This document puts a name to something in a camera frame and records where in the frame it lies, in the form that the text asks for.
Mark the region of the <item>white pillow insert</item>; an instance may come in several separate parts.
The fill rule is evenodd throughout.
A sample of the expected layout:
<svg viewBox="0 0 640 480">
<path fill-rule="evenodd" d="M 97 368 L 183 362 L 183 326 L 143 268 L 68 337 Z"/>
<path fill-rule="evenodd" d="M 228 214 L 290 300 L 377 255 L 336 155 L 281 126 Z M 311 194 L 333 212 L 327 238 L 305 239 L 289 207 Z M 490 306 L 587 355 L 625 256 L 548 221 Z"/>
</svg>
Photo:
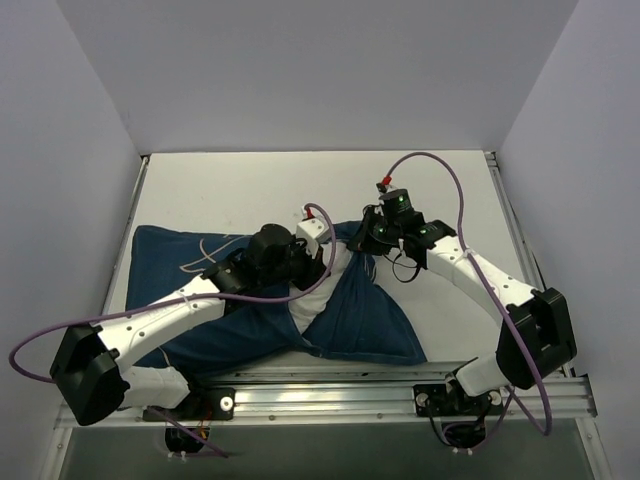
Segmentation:
<svg viewBox="0 0 640 480">
<path fill-rule="evenodd" d="M 315 318 L 325 311 L 333 291 L 350 263 L 351 257 L 352 253 L 347 249 L 346 245 L 343 242 L 338 242 L 330 275 L 313 292 L 288 304 L 289 313 L 300 334 L 303 334 Z"/>
</svg>

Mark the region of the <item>blue patterned pillowcase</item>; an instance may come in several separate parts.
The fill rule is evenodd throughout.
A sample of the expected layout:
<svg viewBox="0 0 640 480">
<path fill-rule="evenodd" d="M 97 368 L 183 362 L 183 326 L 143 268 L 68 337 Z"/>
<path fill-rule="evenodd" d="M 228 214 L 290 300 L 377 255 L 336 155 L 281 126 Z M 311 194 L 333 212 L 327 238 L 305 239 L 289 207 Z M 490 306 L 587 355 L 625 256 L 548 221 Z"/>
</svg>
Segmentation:
<svg viewBox="0 0 640 480">
<path fill-rule="evenodd" d="M 357 227 L 354 221 L 337 224 L 338 242 L 346 245 Z M 248 240 L 246 235 L 138 227 L 132 240 L 126 307 L 143 307 L 165 297 L 213 262 L 245 247 Z M 375 259 L 351 253 L 325 311 L 303 334 L 289 313 L 290 302 L 248 303 L 158 347 L 140 360 L 140 366 L 173 366 L 192 376 L 214 376 L 286 350 L 330 360 L 390 365 L 425 362 L 410 320 L 375 282 Z M 335 254 L 336 247 L 327 246 L 325 262 L 333 265 Z"/>
</svg>

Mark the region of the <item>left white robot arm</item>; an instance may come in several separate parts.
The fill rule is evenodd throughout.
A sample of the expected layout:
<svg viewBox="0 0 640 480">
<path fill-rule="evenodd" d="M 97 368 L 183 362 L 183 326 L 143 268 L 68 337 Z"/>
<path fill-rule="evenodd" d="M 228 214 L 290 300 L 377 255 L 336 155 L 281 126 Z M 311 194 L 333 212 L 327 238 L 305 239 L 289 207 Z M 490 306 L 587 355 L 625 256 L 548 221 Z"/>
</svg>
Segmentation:
<svg viewBox="0 0 640 480">
<path fill-rule="evenodd" d="M 138 361 L 239 303 L 260 302 L 258 292 L 274 285 L 290 283 L 300 295 L 313 291 L 329 274 L 322 245 L 334 239 L 317 218 L 301 221 L 294 232 L 266 224 L 245 247 L 150 305 L 68 327 L 50 376 L 76 422 L 89 426 L 120 409 L 148 406 L 179 419 L 194 417 L 202 405 L 200 391 L 174 367 L 140 367 Z"/>
</svg>

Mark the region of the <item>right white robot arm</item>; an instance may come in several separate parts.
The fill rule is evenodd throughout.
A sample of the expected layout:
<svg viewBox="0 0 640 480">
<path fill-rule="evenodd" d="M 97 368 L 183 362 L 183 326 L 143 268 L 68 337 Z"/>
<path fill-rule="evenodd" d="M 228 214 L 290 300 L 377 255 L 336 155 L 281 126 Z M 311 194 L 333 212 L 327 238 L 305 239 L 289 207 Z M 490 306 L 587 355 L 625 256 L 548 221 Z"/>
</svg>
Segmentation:
<svg viewBox="0 0 640 480">
<path fill-rule="evenodd" d="M 350 250 L 384 256 L 396 249 L 418 270 L 434 273 L 462 291 L 498 325 L 494 352 L 474 358 L 454 373 L 444 400 L 455 412 L 475 406 L 480 395 L 511 385 L 533 387 L 577 355 L 566 298 L 505 273 L 464 246 L 457 230 L 441 220 L 426 221 L 405 189 L 391 190 L 363 210 Z"/>
</svg>

